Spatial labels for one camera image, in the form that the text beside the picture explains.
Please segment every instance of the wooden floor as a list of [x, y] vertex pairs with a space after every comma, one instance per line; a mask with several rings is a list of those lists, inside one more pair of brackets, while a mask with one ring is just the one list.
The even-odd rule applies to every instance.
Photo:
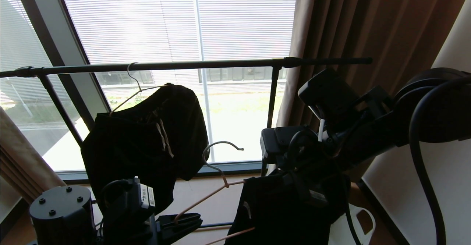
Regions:
[[[366, 198], [361, 193], [360, 189], [357, 185], [352, 184], [351, 194], [350, 194], [350, 203], [352, 205], [356, 205], [359, 207], [366, 208], [369, 210], [376, 220], [376, 230], [372, 236], [372, 240], [370, 245], [396, 245], [397, 243], [391, 236], [391, 234], [387, 231], [386, 226], [384, 223], [379, 219], [377, 213], [372, 208], [372, 206], [368, 203]], [[362, 225], [368, 225], [368, 221], [371, 222], [369, 219], [363, 221], [360, 218], [360, 222]], [[36, 235], [34, 233], [34, 229], [31, 225], [31, 220], [28, 216], [28, 213], [25, 212], [24, 215], [18, 220], [16, 225], [10, 230], [10, 232], [6, 235], [0, 245], [26, 245], [32, 240], [35, 240]]]

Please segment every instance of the window frame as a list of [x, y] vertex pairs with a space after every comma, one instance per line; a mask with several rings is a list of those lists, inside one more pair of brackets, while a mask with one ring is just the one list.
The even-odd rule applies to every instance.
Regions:
[[[65, 0], [21, 1], [53, 66], [90, 64], [67, 10]], [[206, 76], [206, 70], [200, 70], [199, 76], [200, 79]], [[94, 116], [97, 113], [111, 111], [95, 74], [64, 74], [59, 77], [89, 129], [93, 128]], [[220, 168], [226, 174], [260, 173], [262, 170], [261, 160], [213, 163], [212, 165]], [[68, 184], [89, 183], [87, 173], [84, 170], [56, 171], [56, 173]], [[204, 166], [197, 176], [219, 176], [219, 173]]]

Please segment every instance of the clothing rack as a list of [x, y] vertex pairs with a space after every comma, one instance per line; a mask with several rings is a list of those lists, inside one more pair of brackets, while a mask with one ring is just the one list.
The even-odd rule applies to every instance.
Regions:
[[[83, 141], [74, 126], [74, 123], [67, 115], [64, 106], [59, 100], [54, 87], [47, 75], [53, 74], [73, 74], [73, 73], [92, 73], [92, 72], [117, 72], [117, 71], [143, 71], [143, 70], [174, 70], [174, 69], [205, 69], [205, 68], [227, 68], [227, 67], [267, 67], [271, 66], [271, 86], [269, 98], [269, 112], [266, 127], [270, 128], [273, 120], [273, 111], [275, 107], [276, 86], [278, 75], [281, 68], [298, 67], [302, 65], [342, 65], [342, 64], [371, 64], [372, 58], [320, 58], [320, 59], [302, 59], [296, 57], [285, 57], [275, 59], [259, 60], [229, 60], [229, 61], [200, 61], [200, 62], [172, 62], [172, 63], [136, 63], [128, 68], [129, 64], [98, 64], [98, 65], [80, 65], [80, 66], [55, 66], [55, 67], [20, 67], [13, 71], [0, 72], [0, 78], [7, 77], [37, 77], [40, 79], [44, 89], [48, 92], [52, 102], [56, 106], [59, 114], [64, 120], [67, 128], [74, 136], [81, 147]], [[262, 175], [264, 175], [264, 166], [262, 165]]]

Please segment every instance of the black cylindrical motor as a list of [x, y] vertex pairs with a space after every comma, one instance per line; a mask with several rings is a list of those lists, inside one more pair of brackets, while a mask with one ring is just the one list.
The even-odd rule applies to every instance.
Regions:
[[89, 245], [96, 239], [91, 193], [83, 186], [55, 187], [30, 206], [38, 245]]

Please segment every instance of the brown curtain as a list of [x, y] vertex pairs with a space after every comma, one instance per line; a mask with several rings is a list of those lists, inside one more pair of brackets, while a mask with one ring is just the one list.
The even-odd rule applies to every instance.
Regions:
[[[377, 85], [394, 95], [430, 69], [464, 0], [296, 0], [292, 57], [372, 57], [371, 65], [336, 65], [358, 95]], [[277, 126], [318, 120], [297, 96], [325, 66], [288, 70]], [[350, 172], [357, 181], [370, 162]]]
[[0, 108], [0, 150], [0, 175], [28, 203], [46, 190], [65, 185], [3, 108]]

